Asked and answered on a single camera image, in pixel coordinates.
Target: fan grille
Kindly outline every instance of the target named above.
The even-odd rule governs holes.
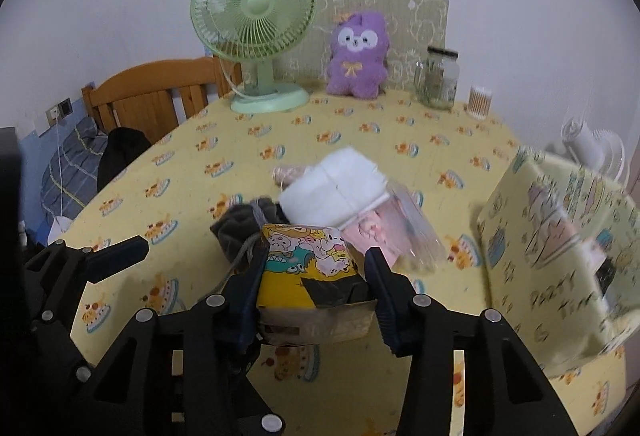
[[[311,24],[318,0],[191,0],[204,45],[230,60],[263,60],[290,50]]]

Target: green fan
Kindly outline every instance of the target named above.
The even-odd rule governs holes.
[[[305,104],[308,92],[273,80],[273,57],[305,36],[318,0],[191,0],[191,21],[212,53],[235,62],[255,62],[254,85],[236,93],[231,109],[253,114],[287,111]]]

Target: table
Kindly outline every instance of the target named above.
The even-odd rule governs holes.
[[[449,260],[416,285],[453,310],[478,314],[489,307],[474,223],[518,148],[507,126],[493,117],[478,123],[462,104],[431,111],[395,90],[376,101],[315,92],[293,112],[255,116],[231,112],[222,99],[140,156],[63,236],[69,246],[94,249],[134,235],[150,244],[143,262],[87,285],[72,330],[86,359],[97,363],[138,309],[179,311],[219,282],[228,262],[209,226],[233,203],[277,198],[276,165],[313,164],[346,145],[414,191],[446,245]],[[265,347],[250,379],[292,434],[393,435],[409,363],[390,354],[374,327],[366,338],[341,344]],[[464,413],[462,352],[454,370],[456,436]],[[551,383],[586,434],[623,398],[623,351]]]

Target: fan base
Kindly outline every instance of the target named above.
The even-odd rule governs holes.
[[[231,102],[231,110],[242,114],[290,111],[309,101],[309,93],[295,83],[276,82],[270,89],[270,94],[257,98],[235,96]]]

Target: silver screw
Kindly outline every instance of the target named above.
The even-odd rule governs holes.
[[[217,308],[225,303],[225,298],[220,294],[209,295],[206,302],[207,306]]]
[[[414,295],[414,304],[416,306],[419,306],[420,308],[431,306],[431,297],[422,293],[418,293],[417,295]]]
[[[490,322],[500,322],[502,320],[502,315],[497,310],[487,310],[484,312],[484,316]]]
[[[144,308],[143,310],[139,310],[136,313],[136,320],[138,322],[146,322],[153,318],[154,313],[149,308]]]
[[[91,369],[89,369],[87,366],[80,366],[76,369],[76,378],[79,382],[82,382],[84,384],[87,380],[89,380],[89,378],[91,378]]]
[[[260,421],[262,428],[267,432],[278,432],[282,430],[282,420],[277,414],[265,414]]]

